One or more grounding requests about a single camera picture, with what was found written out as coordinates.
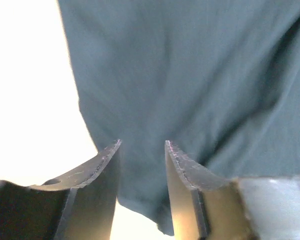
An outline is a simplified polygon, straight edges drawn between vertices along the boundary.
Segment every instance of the gray cloth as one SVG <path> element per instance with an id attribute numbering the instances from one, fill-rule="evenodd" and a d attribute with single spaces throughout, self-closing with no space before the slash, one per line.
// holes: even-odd
<path id="1" fill-rule="evenodd" d="M 164 143 L 225 176 L 300 174 L 300 0 L 59 1 L 119 202 L 173 234 Z"/>

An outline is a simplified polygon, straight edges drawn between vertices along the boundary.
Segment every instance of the metal bracket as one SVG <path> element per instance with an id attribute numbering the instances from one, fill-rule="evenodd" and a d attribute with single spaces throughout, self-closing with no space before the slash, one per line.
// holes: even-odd
<path id="1" fill-rule="evenodd" d="M 41 186 L 0 180 L 0 240 L 108 240 L 120 145 Z"/>
<path id="2" fill-rule="evenodd" d="M 176 240 L 300 240 L 300 176 L 225 179 L 165 143 Z"/>

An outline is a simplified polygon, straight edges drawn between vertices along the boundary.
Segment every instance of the white surface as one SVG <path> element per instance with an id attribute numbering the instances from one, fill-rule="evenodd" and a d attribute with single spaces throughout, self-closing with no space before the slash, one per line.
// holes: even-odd
<path id="1" fill-rule="evenodd" d="M 40 185 L 96 154 L 57 2 L 0 1 L 0 179 Z M 111 240 L 160 239 L 173 237 L 117 204 Z"/>

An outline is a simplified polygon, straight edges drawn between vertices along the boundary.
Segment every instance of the dark blue fabric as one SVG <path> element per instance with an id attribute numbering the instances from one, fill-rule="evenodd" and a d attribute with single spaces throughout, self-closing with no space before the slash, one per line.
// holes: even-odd
<path id="1" fill-rule="evenodd" d="M 119 202 L 173 234 L 164 142 L 225 177 L 300 174 L 300 0 L 59 1 Z"/>

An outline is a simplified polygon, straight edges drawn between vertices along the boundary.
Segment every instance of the cloth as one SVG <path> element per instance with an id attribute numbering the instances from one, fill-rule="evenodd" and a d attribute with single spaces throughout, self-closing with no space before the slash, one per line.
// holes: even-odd
<path id="1" fill-rule="evenodd" d="M 165 140 L 227 178 L 300 174 L 300 0 L 59 5 L 91 137 L 123 141 L 124 207 L 173 234 Z"/>

